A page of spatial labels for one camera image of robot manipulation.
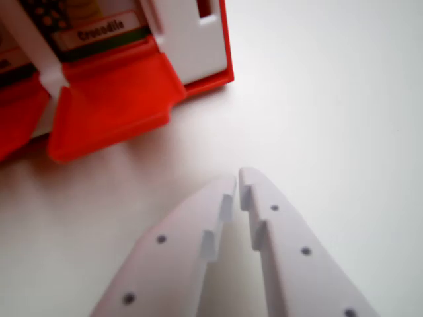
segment screw hole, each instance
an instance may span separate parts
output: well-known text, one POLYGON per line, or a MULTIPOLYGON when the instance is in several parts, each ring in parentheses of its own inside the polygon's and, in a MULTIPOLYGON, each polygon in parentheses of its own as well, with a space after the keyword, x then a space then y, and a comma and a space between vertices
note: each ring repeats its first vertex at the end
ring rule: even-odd
POLYGON ((301 249, 301 253, 304 254, 305 256, 309 256, 311 254, 311 249, 308 246, 305 246, 304 248, 301 249))
POLYGON ((122 303, 127 306, 131 305, 135 301, 135 294, 133 293, 126 293, 122 298, 122 303))
POLYGON ((344 311, 344 315, 345 315, 345 317, 358 317, 356 311, 354 309, 351 309, 351 308, 346 309, 344 311))
POLYGON ((165 243, 165 242, 166 242, 166 240, 167 240, 166 236, 161 235, 161 236, 158 236, 158 237, 157 237, 157 243, 158 243, 158 244, 165 243))

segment label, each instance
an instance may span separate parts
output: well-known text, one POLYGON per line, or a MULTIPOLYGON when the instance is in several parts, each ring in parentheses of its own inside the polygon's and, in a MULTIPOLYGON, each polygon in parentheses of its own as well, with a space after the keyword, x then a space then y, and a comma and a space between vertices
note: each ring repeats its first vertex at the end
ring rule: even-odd
POLYGON ((139 0, 19 2, 64 62, 142 40, 151 33, 139 0))
POLYGON ((61 32, 60 37, 67 49, 71 50, 140 27, 141 24, 136 13, 128 11, 113 17, 104 18, 95 23, 61 32))
POLYGON ((13 48, 0 53, 0 74, 29 63, 30 60, 19 47, 13 48))

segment white plastic panel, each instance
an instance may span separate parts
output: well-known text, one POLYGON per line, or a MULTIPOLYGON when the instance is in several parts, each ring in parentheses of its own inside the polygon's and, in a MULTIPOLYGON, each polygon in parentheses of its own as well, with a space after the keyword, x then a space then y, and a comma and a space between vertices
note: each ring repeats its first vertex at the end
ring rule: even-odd
POLYGON ((53 128, 54 114, 56 112, 56 107, 58 105, 58 100, 56 98, 50 99, 44 113, 42 114, 38 124, 32 134, 32 137, 39 137, 41 135, 51 132, 53 128))
POLYGON ((261 172, 239 172, 241 209, 260 251, 270 317, 376 317, 307 223, 261 172))
POLYGON ((40 82, 54 100, 69 86, 61 63, 17 0, 0 1, 0 19, 40 72, 40 82))
POLYGON ((140 0, 150 29, 179 79, 191 83, 227 68, 219 0, 200 18, 196 0, 140 0))
POLYGON ((233 176, 209 183, 144 234, 91 316, 195 316, 235 185, 233 176))

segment white table surface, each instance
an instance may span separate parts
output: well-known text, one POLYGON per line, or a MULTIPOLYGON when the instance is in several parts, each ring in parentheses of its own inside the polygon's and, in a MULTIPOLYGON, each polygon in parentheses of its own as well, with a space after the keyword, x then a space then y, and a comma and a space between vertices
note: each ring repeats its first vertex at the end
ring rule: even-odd
MULTIPOLYGON (((421 315, 423 2, 227 0, 227 15, 234 83, 71 164, 0 165, 0 316, 87 316, 145 229, 242 166, 273 179, 380 315, 421 315)), ((199 316, 265 312, 236 205, 199 316)))

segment red plastic tab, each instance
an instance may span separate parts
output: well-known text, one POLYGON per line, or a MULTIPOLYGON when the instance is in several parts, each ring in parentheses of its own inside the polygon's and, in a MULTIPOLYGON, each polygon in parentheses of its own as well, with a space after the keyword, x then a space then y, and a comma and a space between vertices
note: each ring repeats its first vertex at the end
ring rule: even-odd
POLYGON ((30 141, 49 99, 38 74, 0 90, 0 159, 30 141))
POLYGON ((135 137, 169 120, 186 91, 154 40, 93 56, 64 68, 63 87, 48 144, 67 162, 135 137))

